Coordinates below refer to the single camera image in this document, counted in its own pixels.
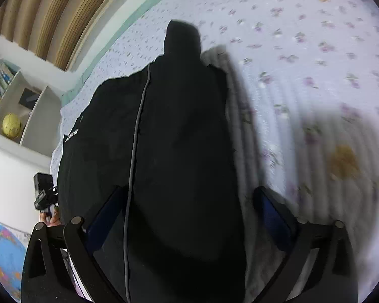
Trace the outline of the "person's left hand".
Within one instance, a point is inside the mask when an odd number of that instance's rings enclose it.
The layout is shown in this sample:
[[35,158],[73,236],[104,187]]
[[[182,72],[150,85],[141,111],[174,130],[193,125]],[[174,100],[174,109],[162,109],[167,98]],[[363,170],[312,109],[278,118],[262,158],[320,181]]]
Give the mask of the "person's left hand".
[[53,205],[52,207],[50,207],[49,212],[41,211],[39,215],[39,220],[48,227],[61,225],[61,214],[59,206]]

